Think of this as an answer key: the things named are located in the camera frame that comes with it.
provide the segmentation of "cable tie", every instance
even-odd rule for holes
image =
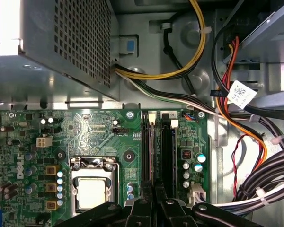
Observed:
[[[169,23],[169,22],[165,22],[165,23],[162,23],[161,24],[161,30],[165,30],[165,29],[169,29],[169,28],[171,28],[171,23]]]
[[[258,123],[260,121],[260,119],[261,119],[261,116],[252,114],[250,116],[249,122],[250,123]]]
[[[261,199],[261,202],[265,205],[268,206],[269,203],[267,202],[267,200],[265,199],[265,194],[266,192],[264,191],[264,189],[257,187],[256,188],[256,194],[258,195],[258,197]]]
[[[274,137],[270,140],[270,142],[273,144],[273,145],[278,145],[281,140],[284,139],[284,135],[281,135],[281,136],[278,136],[278,137]]]
[[[245,189],[242,187],[242,185],[240,185],[239,189],[242,191],[242,193],[249,199],[251,198],[251,194],[248,193],[247,191],[245,191]]]
[[[212,27],[205,27],[203,29],[199,30],[199,33],[204,33],[204,34],[208,34],[212,32]]]

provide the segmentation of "barcode label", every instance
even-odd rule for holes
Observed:
[[[233,82],[227,98],[241,109],[244,109],[256,94],[256,91],[236,80]]]

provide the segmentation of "capacitor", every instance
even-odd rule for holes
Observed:
[[[194,170],[195,170],[197,173],[202,172],[203,166],[202,166],[200,163],[195,163],[195,164],[194,164]]]
[[[26,153],[24,155],[24,158],[25,158],[26,161],[34,160],[36,157],[37,157],[37,153],[35,151]]]
[[[63,184],[63,179],[62,178],[58,178],[57,179],[57,184]]]
[[[20,145],[21,141],[19,139],[8,140],[7,145],[16,146]]]
[[[25,128],[25,127],[29,126],[29,123],[28,122],[19,122],[19,126]]]
[[[128,195],[127,195],[127,199],[128,199],[128,200],[133,199],[133,198],[134,198],[134,194],[128,194]]]
[[[196,155],[196,158],[198,160],[199,163],[204,163],[206,161],[206,157],[204,154],[202,153],[199,153]]]
[[[0,192],[2,192],[5,188],[11,186],[11,182],[7,181],[3,185],[0,186]]]
[[[62,192],[58,192],[57,194],[56,194],[56,197],[58,198],[58,199],[62,199],[63,198],[63,193]]]
[[[59,172],[57,172],[57,177],[61,178],[63,177],[65,174],[65,171],[64,170],[60,170]]]
[[[117,120],[117,119],[113,120],[113,126],[118,126],[119,123],[120,123],[119,120]]]
[[[35,166],[32,166],[30,168],[25,169],[24,174],[25,176],[31,176],[37,172],[37,168]]]
[[[42,119],[40,120],[40,124],[46,124],[46,119],[42,118]]]
[[[60,207],[60,206],[62,206],[63,205],[63,201],[62,200],[58,200],[57,201],[57,205]]]
[[[17,190],[13,190],[13,191],[11,191],[10,193],[5,194],[5,195],[4,195],[4,198],[5,198],[6,200],[9,200],[9,199],[13,198],[13,197],[16,196],[16,195],[18,195],[18,191],[17,191]]]
[[[10,131],[14,131],[15,127],[14,126],[2,126],[0,128],[0,131],[6,131],[6,132],[10,132]]]
[[[188,171],[185,171],[185,172],[183,173],[183,178],[184,178],[184,179],[188,179],[189,177],[190,177],[189,172],[188,172]]]
[[[57,191],[62,192],[63,191],[63,186],[62,185],[58,185]]]
[[[24,191],[26,194],[30,195],[34,191],[36,191],[37,185],[35,183],[32,183],[30,186],[25,187]]]
[[[9,192],[11,192],[12,190],[15,190],[15,189],[17,189],[17,188],[18,188],[18,184],[17,184],[17,183],[13,183],[12,185],[6,187],[6,188],[4,189],[4,192],[5,192],[5,193],[9,193]]]
[[[189,181],[183,182],[183,188],[189,188],[189,185],[190,185]]]
[[[188,162],[183,163],[183,169],[185,169],[185,170],[189,169],[189,163]]]
[[[57,124],[59,123],[59,119],[58,118],[54,118],[54,117],[50,117],[47,119],[47,122],[50,124]]]

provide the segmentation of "cable connector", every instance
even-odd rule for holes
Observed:
[[[270,140],[270,142],[273,144],[273,145],[278,145],[281,140],[284,139],[284,135],[282,136],[278,136],[278,137],[274,137]]]
[[[203,202],[199,201],[198,198],[203,198],[206,200],[206,192],[199,183],[192,183],[188,194],[189,204],[195,206],[197,203]]]
[[[265,205],[268,206],[269,203],[267,202],[267,200],[265,199],[265,194],[266,192],[264,191],[264,189],[257,187],[256,188],[256,194],[258,195],[258,197],[261,199],[261,202]]]
[[[199,33],[204,33],[204,34],[208,34],[212,32],[212,27],[205,27],[203,29],[199,30]]]
[[[173,119],[173,120],[171,120],[170,124],[171,124],[172,129],[177,129],[179,127],[179,120]]]

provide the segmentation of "ram slot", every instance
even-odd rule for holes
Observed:
[[[142,162],[142,180],[151,179],[151,156],[150,156],[150,124],[147,112],[141,113],[141,162]]]
[[[171,128],[170,121],[162,123],[161,132],[161,177],[168,198],[176,197],[175,156],[176,146],[175,130]]]

